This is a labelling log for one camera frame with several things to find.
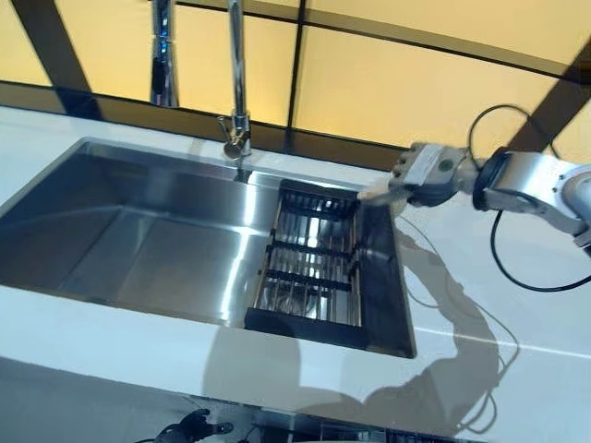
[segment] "faucet handle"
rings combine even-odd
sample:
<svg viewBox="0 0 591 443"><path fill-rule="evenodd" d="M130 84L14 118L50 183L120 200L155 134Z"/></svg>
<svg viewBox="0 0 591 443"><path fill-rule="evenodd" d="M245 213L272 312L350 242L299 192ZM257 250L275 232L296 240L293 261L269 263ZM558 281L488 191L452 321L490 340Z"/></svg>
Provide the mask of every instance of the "faucet handle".
<svg viewBox="0 0 591 443"><path fill-rule="evenodd" d="M223 136L225 137L225 143L223 144L223 153L230 160L241 159L244 156L243 149L246 143L246 131L241 129L239 132L236 133L235 129L233 129L232 133L230 133L225 125L225 117L223 115L218 116L215 120L216 122L218 122L218 125L222 129Z"/></svg>
<svg viewBox="0 0 591 443"><path fill-rule="evenodd" d="M223 115L218 115L215 121L218 122L218 125L222 129L226 143L230 143L232 141L232 138L230 137L230 132L228 132L227 126L225 125L225 117Z"/></svg>

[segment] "faucet spout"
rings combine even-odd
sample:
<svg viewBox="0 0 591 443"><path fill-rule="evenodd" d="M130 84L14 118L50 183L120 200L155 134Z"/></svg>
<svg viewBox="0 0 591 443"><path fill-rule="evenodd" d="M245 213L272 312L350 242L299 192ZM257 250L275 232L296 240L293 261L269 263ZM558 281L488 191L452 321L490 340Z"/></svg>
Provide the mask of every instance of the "faucet spout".
<svg viewBox="0 0 591 443"><path fill-rule="evenodd" d="M178 106L175 66L175 0L152 0L152 64L150 102Z"/></svg>
<svg viewBox="0 0 591 443"><path fill-rule="evenodd" d="M230 17L230 53L234 83L234 110L232 111L232 136L230 137L233 146L230 146L230 149L224 149L224 151L228 157L235 159L250 155L250 117L247 111L243 0L228 0L228 16Z"/></svg>

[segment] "sink basin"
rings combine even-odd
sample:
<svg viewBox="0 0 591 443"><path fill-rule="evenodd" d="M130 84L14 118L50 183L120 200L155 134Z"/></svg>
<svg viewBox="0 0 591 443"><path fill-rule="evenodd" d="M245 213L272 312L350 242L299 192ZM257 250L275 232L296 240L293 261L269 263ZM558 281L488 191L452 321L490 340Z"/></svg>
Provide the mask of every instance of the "sink basin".
<svg viewBox="0 0 591 443"><path fill-rule="evenodd" d="M0 282L242 326L278 187L235 175L83 143L0 219Z"/></svg>
<svg viewBox="0 0 591 443"><path fill-rule="evenodd" d="M291 213L302 220L298 234L277 237L295 229L282 213L285 183L292 204L326 192L324 209L349 208L348 219L323 220L314 203ZM348 206L339 206L343 197ZM0 284L413 356L393 231L368 236L356 208L355 193L330 186L83 139L0 207ZM367 226L389 225L369 218ZM311 236L309 220L314 245L300 242ZM343 241L332 252L336 233ZM369 237L379 245L364 246ZM297 266L287 268L286 257ZM338 263L341 280L320 275L321 263Z"/></svg>

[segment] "dish drying rack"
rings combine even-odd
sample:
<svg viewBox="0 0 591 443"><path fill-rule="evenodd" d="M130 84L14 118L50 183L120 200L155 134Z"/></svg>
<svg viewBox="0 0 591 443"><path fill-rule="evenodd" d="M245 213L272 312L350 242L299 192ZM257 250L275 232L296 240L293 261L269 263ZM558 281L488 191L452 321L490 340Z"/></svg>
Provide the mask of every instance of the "dish drying rack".
<svg viewBox="0 0 591 443"><path fill-rule="evenodd" d="M247 329L367 345L355 260L357 206L349 191L318 195L282 186Z"/></svg>

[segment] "sink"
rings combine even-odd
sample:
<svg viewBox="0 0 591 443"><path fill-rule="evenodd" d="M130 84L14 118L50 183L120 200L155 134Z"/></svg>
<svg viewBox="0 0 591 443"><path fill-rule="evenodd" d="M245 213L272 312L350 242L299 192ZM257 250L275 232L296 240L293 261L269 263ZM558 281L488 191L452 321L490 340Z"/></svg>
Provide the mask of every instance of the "sink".
<svg viewBox="0 0 591 443"><path fill-rule="evenodd" d="M355 302L355 312L341 306L341 316L330 317L331 291L319 287L330 289L330 285L317 270L316 275L311 271L311 277L308 269L298 277L292 268L268 269L275 244L294 249L295 260L310 257L312 246L321 246L324 221L317 222L314 245L309 240L299 242L309 234L309 222L308 230L302 228L298 236L276 238L281 223L286 223L282 220L288 220L282 215L282 202L283 210L287 208L286 188L294 202L307 198L309 203L325 196L328 205L336 208L337 197L349 198L350 218L342 224L350 230L348 249L325 261L336 263L339 258L343 282L334 287L342 300ZM376 224L377 215L358 220L357 213L362 211L353 212L355 208L355 193L334 186L82 139L0 207L0 284L413 356L412 328L397 260L392 266L393 230L386 234L391 240L385 246L363 243L363 238L376 237L368 236L367 226ZM319 208L310 210L312 216L321 218L316 212ZM306 212L297 214L301 218ZM307 219L302 220L305 226ZM376 237L378 243L384 243L382 237ZM289 245L290 239L297 242L296 247ZM376 248L377 253L369 253ZM319 250L332 254L326 248ZM353 262L355 266L347 267ZM318 258L316 263L313 266L318 267ZM278 296L272 285L279 287L278 275L286 280L284 293L293 296L294 287L296 293L305 293L301 313L293 309L295 298L291 311L272 312L272 296ZM336 300L337 290L333 292ZM313 314L308 315L306 306L313 303L317 308L310 308ZM320 312L327 314L320 317ZM332 312L337 312L336 305ZM298 316L299 323L290 323ZM346 321L353 317L355 322ZM291 332L285 332L285 325ZM354 340L343 339L351 333L356 334Z"/></svg>

